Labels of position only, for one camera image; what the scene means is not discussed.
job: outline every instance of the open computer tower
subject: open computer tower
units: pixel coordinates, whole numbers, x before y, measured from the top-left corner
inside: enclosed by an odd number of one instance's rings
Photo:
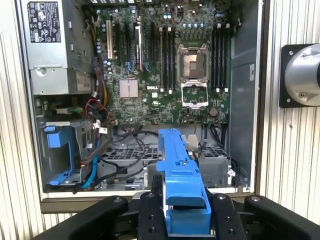
[[[263,1],[20,2],[44,213],[149,190],[168,128],[210,192],[255,191]]]

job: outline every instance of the motherboard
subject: motherboard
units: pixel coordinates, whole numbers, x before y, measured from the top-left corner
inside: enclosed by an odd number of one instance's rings
[[[229,0],[94,4],[107,122],[227,123],[230,8]]]

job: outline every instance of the corrugated metal wall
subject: corrugated metal wall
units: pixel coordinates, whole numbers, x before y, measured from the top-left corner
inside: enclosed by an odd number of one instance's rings
[[[318,43],[320,2],[272,0],[261,193],[320,223],[320,108],[278,108],[280,49]],[[14,0],[0,8],[0,239],[30,239],[71,214],[42,215]]]
[[[30,239],[71,214],[40,211],[14,0],[0,8],[0,239]]]
[[[280,52],[319,43],[320,1],[272,0],[261,193],[320,224],[320,108],[278,107]]]

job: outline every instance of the cpu socket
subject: cpu socket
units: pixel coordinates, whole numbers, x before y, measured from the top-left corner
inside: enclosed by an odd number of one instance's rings
[[[181,86],[182,106],[200,109],[209,105],[209,50],[206,44],[201,47],[185,47],[180,44],[177,55],[177,79]],[[205,88],[206,100],[202,102],[188,101],[184,96],[184,88]]]

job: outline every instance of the blue plastic part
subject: blue plastic part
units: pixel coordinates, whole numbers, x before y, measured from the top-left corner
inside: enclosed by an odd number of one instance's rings
[[[166,211],[167,231],[170,234],[209,234],[211,207],[200,170],[189,158],[186,145],[177,129],[159,130],[158,147],[161,151],[164,148],[165,161],[158,161],[156,169],[164,173],[165,204],[186,207]]]
[[[100,139],[100,134],[98,136],[98,141],[96,143],[97,148],[100,145],[99,139]],[[95,179],[95,176],[97,174],[97,168],[98,168],[98,156],[96,155],[96,156],[94,156],[93,161],[92,161],[92,169],[91,169],[91,174],[90,174],[89,178],[87,179],[87,181],[83,185],[80,186],[82,189],[86,189],[91,185],[92,181]]]
[[[66,144],[69,146],[70,167],[59,172],[55,179],[49,182],[50,185],[57,186],[75,172],[75,142],[73,140],[73,128],[72,126],[64,126],[61,130],[55,132],[55,126],[47,126],[44,128],[44,131],[48,133],[46,135],[46,140],[49,148],[61,148]]]

